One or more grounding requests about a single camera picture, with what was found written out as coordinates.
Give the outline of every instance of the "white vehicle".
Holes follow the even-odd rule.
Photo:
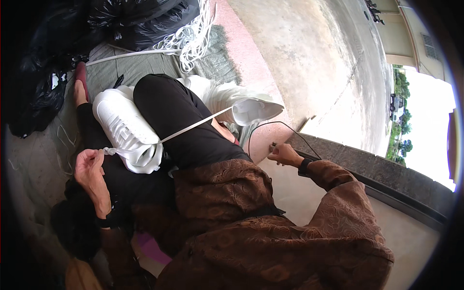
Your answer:
[[[392,102],[390,103],[390,120],[397,122],[404,114],[404,98],[396,94],[390,94]]]

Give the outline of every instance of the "white sneaker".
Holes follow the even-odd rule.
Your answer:
[[[196,94],[212,114],[232,107],[232,110],[216,117],[218,122],[248,126],[272,119],[284,110],[284,106],[272,96],[235,83],[219,84],[196,75],[177,80]]]
[[[150,174],[158,170],[163,153],[160,139],[134,104],[134,87],[119,86],[99,93],[93,115],[102,126],[126,168]]]

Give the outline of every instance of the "black watch strap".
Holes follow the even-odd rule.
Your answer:
[[[307,173],[308,173],[308,164],[309,164],[311,161],[312,161],[311,159],[305,158],[305,159],[301,162],[301,165],[300,165],[300,167],[298,168],[298,175],[299,175],[299,176],[307,177]]]
[[[97,226],[100,228],[117,228],[119,226],[118,219],[116,218],[115,214],[112,214],[113,212],[110,212],[106,215],[106,219],[99,219],[98,217],[95,217],[95,223]]]

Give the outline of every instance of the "concrete sidewalk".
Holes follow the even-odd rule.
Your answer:
[[[363,0],[228,3],[267,62],[295,129],[315,116],[311,135],[385,156],[393,80]]]

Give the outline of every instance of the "purple fabric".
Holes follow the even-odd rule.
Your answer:
[[[172,259],[168,257],[165,253],[161,252],[157,242],[149,234],[145,232],[138,232],[137,241],[145,256],[152,258],[156,262],[159,262],[164,265],[167,265],[169,264],[169,262],[171,262]]]

